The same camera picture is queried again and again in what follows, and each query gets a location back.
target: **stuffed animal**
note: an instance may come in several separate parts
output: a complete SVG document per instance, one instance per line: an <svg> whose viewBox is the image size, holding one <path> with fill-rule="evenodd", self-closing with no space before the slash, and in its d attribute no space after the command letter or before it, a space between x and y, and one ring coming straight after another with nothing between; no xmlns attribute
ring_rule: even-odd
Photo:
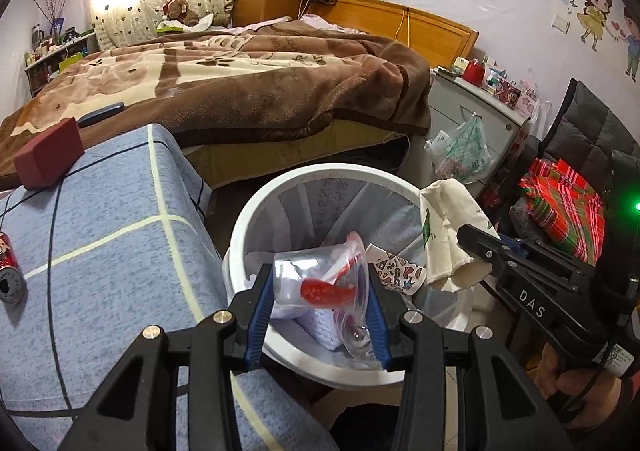
<svg viewBox="0 0 640 451"><path fill-rule="evenodd" d="M196 26L200 22L200 16L189 9L187 0L171 0L162 11L169 19L177 19L186 26Z"/></svg>

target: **red plastic piece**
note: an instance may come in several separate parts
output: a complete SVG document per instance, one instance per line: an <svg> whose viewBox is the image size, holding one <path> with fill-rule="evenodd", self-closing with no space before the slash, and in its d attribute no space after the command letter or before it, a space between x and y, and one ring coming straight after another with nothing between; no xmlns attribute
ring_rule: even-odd
<svg viewBox="0 0 640 451"><path fill-rule="evenodd" d="M321 279L303 279L300 284L300 297L310 305L319 308L338 308L353 303L354 288L332 285Z"/></svg>
<svg viewBox="0 0 640 451"><path fill-rule="evenodd" d="M14 164L25 188L41 189L57 182L83 154L78 123L66 118L25 144Z"/></svg>

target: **wooden headboard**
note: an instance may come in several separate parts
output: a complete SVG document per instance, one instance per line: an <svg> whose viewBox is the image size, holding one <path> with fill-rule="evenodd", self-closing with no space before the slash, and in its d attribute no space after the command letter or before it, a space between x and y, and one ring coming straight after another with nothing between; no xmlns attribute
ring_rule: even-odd
<svg viewBox="0 0 640 451"><path fill-rule="evenodd" d="M402 19L402 5L386 1L336 0L333 5L313 2L309 7L309 12L329 23L391 38L396 36ZM457 57L468 56L478 36L476 30L455 21L405 8L398 41L406 45L410 37L411 48L423 55L431 68L448 68Z"/></svg>

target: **red box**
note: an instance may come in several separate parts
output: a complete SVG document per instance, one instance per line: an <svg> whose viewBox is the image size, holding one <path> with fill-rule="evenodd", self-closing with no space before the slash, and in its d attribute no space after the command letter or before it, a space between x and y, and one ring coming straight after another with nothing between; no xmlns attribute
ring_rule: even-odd
<svg viewBox="0 0 640 451"><path fill-rule="evenodd" d="M25 144L14 164L25 188L41 189L57 182L83 154L78 123L66 118Z"/></svg>

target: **hand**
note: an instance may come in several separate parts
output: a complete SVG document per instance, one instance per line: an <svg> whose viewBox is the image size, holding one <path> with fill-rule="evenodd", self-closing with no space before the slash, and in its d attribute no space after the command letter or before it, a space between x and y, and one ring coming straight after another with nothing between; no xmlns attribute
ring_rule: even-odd
<svg viewBox="0 0 640 451"><path fill-rule="evenodd" d="M556 391L569 396L578 395L593 377L596 370L558 371L560 359L556 351L546 344L542 350L542 360L538 365L536 387L540 394L548 399ZM618 405L622 391L622 381L604 370L593 387L582 398L586 405L580 414L569 424L570 428L591 428L602 424L611 416Z"/></svg>

